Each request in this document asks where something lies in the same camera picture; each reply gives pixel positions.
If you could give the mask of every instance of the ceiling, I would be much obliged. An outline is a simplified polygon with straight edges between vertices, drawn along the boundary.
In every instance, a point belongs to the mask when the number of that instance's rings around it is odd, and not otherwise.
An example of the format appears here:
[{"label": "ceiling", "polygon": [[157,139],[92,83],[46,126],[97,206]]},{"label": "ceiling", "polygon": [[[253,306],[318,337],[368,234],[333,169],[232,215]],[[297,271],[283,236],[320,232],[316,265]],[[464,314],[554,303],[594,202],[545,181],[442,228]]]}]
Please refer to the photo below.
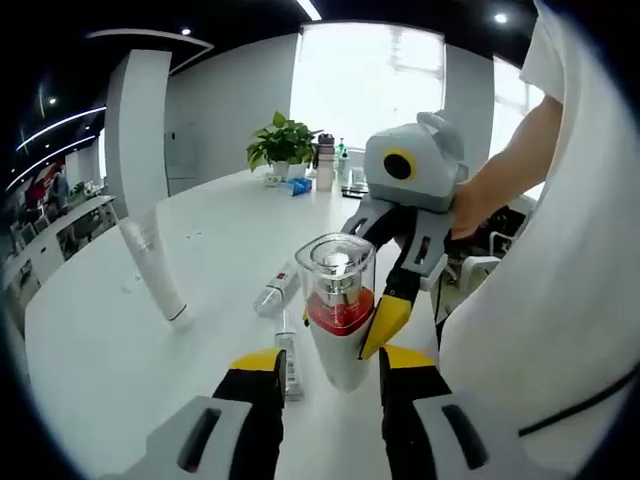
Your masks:
[{"label": "ceiling", "polygon": [[[324,21],[384,21],[433,30],[443,33],[448,43],[488,58],[497,54],[515,64],[524,60],[536,18],[530,0],[312,2]],[[189,27],[193,38],[214,45],[209,54],[197,60],[202,61],[240,45],[295,33],[301,23],[309,21],[295,0],[181,0],[165,10],[159,5],[157,0],[110,0],[91,9],[86,4],[63,0],[32,15],[32,31],[37,30],[38,38],[44,42],[37,48],[46,55],[37,64],[21,58],[24,68],[38,81],[29,85],[25,97],[28,101],[20,105],[19,121],[13,125],[13,154],[0,170],[5,184],[51,152],[102,129],[104,112],[69,122],[15,153],[15,146],[42,128],[104,105],[109,75],[129,50],[171,51],[172,68],[203,50],[174,39],[132,35],[85,39],[87,33],[112,28],[179,33]],[[509,22],[497,25],[493,20],[496,12],[506,13]],[[57,99],[55,105],[49,105],[51,97]],[[38,171],[35,168],[30,174],[37,175]]]}]

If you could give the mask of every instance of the white robot head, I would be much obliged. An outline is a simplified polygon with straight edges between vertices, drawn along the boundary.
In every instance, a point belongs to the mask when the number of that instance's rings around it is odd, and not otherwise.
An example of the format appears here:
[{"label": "white robot head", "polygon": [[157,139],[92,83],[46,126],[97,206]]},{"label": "white robot head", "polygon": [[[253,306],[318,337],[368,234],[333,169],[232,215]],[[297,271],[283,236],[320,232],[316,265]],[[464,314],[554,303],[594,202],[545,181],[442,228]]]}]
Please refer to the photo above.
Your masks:
[{"label": "white robot head", "polygon": [[459,135],[442,117],[419,113],[369,139],[364,170],[372,198],[435,212],[447,211],[463,160]]}]

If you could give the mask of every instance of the white sleeve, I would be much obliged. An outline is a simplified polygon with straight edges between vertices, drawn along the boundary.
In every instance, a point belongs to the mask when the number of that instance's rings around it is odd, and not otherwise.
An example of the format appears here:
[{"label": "white sleeve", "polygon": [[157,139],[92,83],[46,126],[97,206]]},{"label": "white sleeve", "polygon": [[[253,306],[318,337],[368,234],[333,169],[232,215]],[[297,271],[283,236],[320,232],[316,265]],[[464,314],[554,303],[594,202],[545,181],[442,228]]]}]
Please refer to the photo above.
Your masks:
[{"label": "white sleeve", "polygon": [[542,14],[533,29],[529,53],[520,78],[563,103],[564,69]]}]

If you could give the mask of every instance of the white shirt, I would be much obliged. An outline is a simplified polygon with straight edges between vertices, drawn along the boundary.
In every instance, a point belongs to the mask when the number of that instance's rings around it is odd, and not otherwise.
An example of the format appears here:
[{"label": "white shirt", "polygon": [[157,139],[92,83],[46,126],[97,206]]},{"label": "white shirt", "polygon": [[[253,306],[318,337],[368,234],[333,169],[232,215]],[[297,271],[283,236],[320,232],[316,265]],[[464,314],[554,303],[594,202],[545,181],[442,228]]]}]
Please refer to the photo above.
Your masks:
[{"label": "white shirt", "polygon": [[[447,320],[448,384],[517,428],[598,393],[640,351],[640,144],[619,92],[572,25],[538,8],[523,79],[563,104],[546,190],[500,265]],[[626,391],[524,437],[534,460],[576,470]]]}]

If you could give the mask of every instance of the red liquid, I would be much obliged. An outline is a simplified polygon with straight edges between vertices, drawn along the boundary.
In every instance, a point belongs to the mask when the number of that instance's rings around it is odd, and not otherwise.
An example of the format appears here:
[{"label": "red liquid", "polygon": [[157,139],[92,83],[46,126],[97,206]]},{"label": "red liquid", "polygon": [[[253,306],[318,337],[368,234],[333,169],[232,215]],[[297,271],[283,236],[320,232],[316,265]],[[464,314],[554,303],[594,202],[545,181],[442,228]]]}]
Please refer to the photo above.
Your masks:
[{"label": "red liquid", "polygon": [[358,301],[352,305],[329,306],[317,293],[307,300],[309,318],[329,333],[344,337],[358,330],[368,319],[374,308],[373,292],[360,290]]}]

